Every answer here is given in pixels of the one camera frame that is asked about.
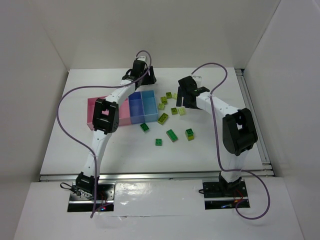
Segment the cable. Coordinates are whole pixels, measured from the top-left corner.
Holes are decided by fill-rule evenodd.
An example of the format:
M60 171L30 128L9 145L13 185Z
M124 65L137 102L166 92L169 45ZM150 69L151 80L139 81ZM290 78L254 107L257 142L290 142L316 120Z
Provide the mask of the cable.
M72 136L70 133L68 133L68 132L66 131L66 129L62 126L61 121L60 121L60 117L59 117L59 108L60 108L60 105L61 105L62 101L64 100L64 98L65 98L67 95L69 95L70 93L72 93L72 92L74 92L74 91L76 91L76 90L79 90L79 89L91 89L91 88L119 89L119 88L127 87L127 86L129 86L129 85L131 85L131 84L135 84L136 82L138 82L138 81L140 81L141 79L143 79L143 78L148 74L148 72L149 72L149 70L150 70L150 67L151 67L151 65L152 65L152 59L151 59L150 53L149 53L148 51L146 51L146 50L141 50L141 51L139 51L139 52L135 55L135 57L137 58L140 53L146 53L146 54L149 56L150 63L149 63L149 67L147 68L147 70L145 71L145 73L144 73L141 77L139 77L137 80L134 80L134 81L132 81L132 82L130 82L130 83L128 83L128 84L119 85L119 86L99 86L99 85L93 85L93 86L78 86L78 87L75 87L75 88L67 91L67 92L61 97L61 99L60 99L60 101L59 101L59 103L58 103L58 106L57 106L57 108L56 108L56 121L58 122L59 127L61 128L61 130L62 130L69 138L71 138L72 140L76 141L78 144L80 144L80 145L84 146L85 148L87 148L87 149L92 153L92 155L93 155L93 160L94 160L94 194L93 194L93 196L94 196L94 197L93 197L92 213L91 213L91 215L90 215L90 218L91 218L91 219L93 218L93 216L94 216L94 214L95 214L95 212L96 212L97 210L99 210L100 208L103 208L103 207L104 207L104 205L103 205L103 206L100 206L100 207L98 207L98 208L96 209L96 204L97 204L97 184L98 184L98 183L97 183L97 168L98 168L98 167L97 167L97 156L96 156L95 152L92 150L91 147L89 147L89 146L88 146L87 144L85 144L84 142L76 139L74 136Z
M267 214L267 212L269 211L269 208L270 208L270 194L269 194L269 190L268 190L266 184L264 183L264 181L263 181L259 176L257 176L256 174L254 174L254 173L251 172L251 171L243 170L243 169L224 169L224 168L222 167L221 159L220 159L219 136L218 136L218 128L217 128L217 118L216 118L216 113L215 113L214 101L213 101L213 99L212 99L212 97L213 97L212 94L213 94L213 92L214 92L218 87L220 87L220 86L226 81L226 79L227 79L227 77L228 77L228 71L227 71L227 69L226 69L223 65L221 65L221 64L219 64L219 63L216 63L216 62L208 62L208 63L202 64L201 66L197 67L197 68L191 73L191 75L193 75L193 74L194 74L197 70L199 70L200 68L202 68L202 67L204 67L204 66L207 66L207 65L216 65L216 66L221 67L221 68L225 71L225 76L224 76L223 80L222 80L217 86L215 86L215 87L211 90L211 92L210 92L210 102L211 102L212 117L213 117L214 135L215 135L215 145L216 145L216 155L217 155L219 167L220 167L221 171L223 171L223 172L239 172L239 171L241 171L241 172L245 172L245 173L251 174L252 176L256 177L256 178L262 183L262 185L264 186L264 189L265 189L265 191L266 191L267 198L268 198L268 204L267 204L267 207L266 207L266 210L264 211L264 213L262 213L261 215L256 216L256 217L247 217L247 216L242 215L242 214L239 212L239 210L238 210L238 205L239 205L240 203L242 203L243 201L245 201L245 199L242 200L242 201L239 201L239 202L235 205L235 210L236 210L236 212L237 212L241 217L243 217L244 219L248 219L248 220L260 219L260 218L262 218L264 215Z

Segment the black and white robotic arm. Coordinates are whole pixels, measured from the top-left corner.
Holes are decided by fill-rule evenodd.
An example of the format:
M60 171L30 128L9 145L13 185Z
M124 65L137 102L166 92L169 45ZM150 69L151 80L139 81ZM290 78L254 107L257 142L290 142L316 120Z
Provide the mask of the black and white robotic arm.
M179 82L177 106L202 109L213 114L210 91L206 87L198 87L192 76L182 78ZM221 165L225 170L244 167L248 151L258 141L258 135L249 109L238 109L230 106L216 96L212 96L218 135L222 136L220 147L223 159ZM241 171L222 171L219 181L225 189L232 189L241 181Z
M112 94L104 99L98 98L94 104L92 119L94 132L91 149L96 156L97 181L100 176L101 161L107 143L119 126L119 107L129 95L133 94L141 85L150 85L157 81L153 67L150 66L148 70L146 61L146 56L136 58L133 62L132 69L129 69L126 72L119 84L124 87L115 89ZM141 80L132 84L132 82L145 74L146 71L148 71L148 73ZM79 191L93 195L95 186L95 161L91 152L89 152L86 163L81 173L76 178L75 184Z

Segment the wall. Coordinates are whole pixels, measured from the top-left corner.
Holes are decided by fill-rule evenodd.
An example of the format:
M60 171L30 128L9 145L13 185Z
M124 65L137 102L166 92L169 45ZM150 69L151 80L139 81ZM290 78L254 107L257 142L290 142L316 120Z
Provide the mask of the wall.
M67 71L25 0L0 3L0 233L13 239Z
M280 0L31 0L69 69L215 61L244 68Z
M282 0L244 76L306 240L319 238L320 0Z

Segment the white tabletop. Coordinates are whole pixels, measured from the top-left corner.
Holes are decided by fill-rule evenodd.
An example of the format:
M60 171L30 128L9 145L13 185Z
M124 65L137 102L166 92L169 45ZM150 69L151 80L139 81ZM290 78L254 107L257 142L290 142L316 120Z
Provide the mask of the white tabletop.
M64 93L79 86L116 86L127 69L72 69ZM155 68L157 82L142 86L138 91L154 90L157 104L166 92L176 93L178 80L191 74L194 68ZM228 68L228 78L215 92L226 103L244 108L245 103L235 70ZM197 72L202 77L202 86L212 89L224 77L220 68L203 68ZM60 119L66 130L90 145L93 132L87 126L87 98L109 95L113 90L106 88L81 89L65 98L60 107ZM101 174L110 173L160 173L219 171L215 147L212 116L203 110L186 109L186 115L172 115L174 99L168 100L164 111L169 119L164 125L148 122L150 128L144 133L139 124L120 126L112 135L101 163ZM192 128L194 140L188 141L185 130ZM166 131L172 129L178 141L172 143ZM155 139L162 139L162 146L155 146ZM67 137L55 121L41 174L79 174L87 160L88 150ZM257 145L249 151L246 169L263 168Z
M149 192L142 193L143 189L136 185L123 194L131 194L134 201L134 193L137 193L139 202L121 203L123 198L118 198L116 193L114 211L96 213L93 219L90 219L90 212L67 212L70 192L61 189L59 182L34 182L14 239L303 240L284 180L280 177L262 179L269 188L271 205L269 212L258 220L243 219L234 209L205 210L204 197L198 193L194 180L170 180L175 186L179 184L179 188L171 188L167 181L149 182L156 185L153 188L158 194L156 199L148 197ZM256 217L266 209L267 195L257 179L251 177L245 181L250 208L239 211L245 216ZM176 190L174 194L166 195L173 190ZM178 200L176 194L183 196L182 200Z

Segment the purple cable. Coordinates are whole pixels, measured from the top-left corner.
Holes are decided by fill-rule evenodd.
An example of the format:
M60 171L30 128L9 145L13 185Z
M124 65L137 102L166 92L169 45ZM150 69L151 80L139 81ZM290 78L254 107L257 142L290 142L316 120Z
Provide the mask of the purple cable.
M241 171L241 172L245 172L245 173L251 174L252 176L256 177L256 178L262 183L262 185L263 185L264 188L265 188L266 195L267 195L267 197L268 197L268 205L267 205L266 210L264 211L264 213L262 213L261 215L256 216L256 217L247 217L247 216L242 215L242 214L239 212L239 210L238 210L238 206L239 206L240 203L246 201L245 199L242 200L242 201L238 201L237 204L235 205L235 210L236 210L236 212L237 212L241 217L243 217L244 219L248 219L248 220L260 219L260 218L262 218L264 215L267 214L267 212L269 211L269 208L270 208L270 194L269 194L269 190L268 190L266 184L264 183L264 181L263 181L259 176L257 176L256 174L254 174L254 173L251 172L251 171L242 170L242 169L224 169L224 168L222 167L221 159L220 159L220 148L219 148L219 136L218 136L218 128L217 128L217 118L216 118L216 113L215 113L214 101L212 100L212 93L226 81L226 79L227 79L227 77L228 77L228 71L227 71L227 69L226 69L223 65L221 65L221 64L219 64L219 63L208 62L208 63L202 64L201 66L197 67L197 68L191 73L191 75L193 75L193 74L194 74L197 70L199 70L200 68L202 68L202 67L204 67L204 66L207 66L207 65L216 65L216 66L219 66L219 67L223 68L223 70L225 71L224 79L223 79L217 86L215 86L215 87L211 90L211 92L210 92L210 102L211 102L213 125L214 125L216 155L217 155L219 167L220 167L221 171L223 171L223 172L234 172L234 171L239 172L239 171Z
M125 85L120 85L120 86L78 86L78 87L75 87L71 90L69 90L68 92L66 92L60 99L59 103L58 103L58 106L56 108L56 121L58 122L61 130L69 137L71 138L72 140L76 141L78 144L81 144L82 146L84 146L85 148L87 148L93 155L93 160L94 160L94 194L93 194L93 208L92 208L92 213L91 213L91 216L90 218L92 219L95 212L98 211L100 208L103 208L105 206L108 206L109 204L111 203L107 203L105 205L102 205L100 207L98 207L96 209L96 204L97 204L97 157L96 157L96 154L95 152L92 150L91 147L89 147L87 144L85 144L84 142L76 139L74 136L72 136L70 133L68 133L66 131L66 129L62 126L61 124L61 121L60 121L60 117L59 117L59 108L60 108L60 105L61 105L61 102L63 101L63 99L70 93L72 93L73 91L76 91L76 90L79 90L79 89L91 89L91 88L103 88L103 89L119 89L119 88L124 88L124 87L127 87L131 84L135 84L136 82L140 81L141 79L143 79L145 77L145 75L148 74L149 70L150 70L150 67L151 67L151 64L152 64L152 59L151 59L151 55L148 51L146 50L141 50L139 51L135 57L137 57L140 53L146 53L149 58L150 58L150 63L149 63L149 67L147 68L146 72L141 76L139 77L137 80L134 80L133 82L130 82L128 84L125 84Z

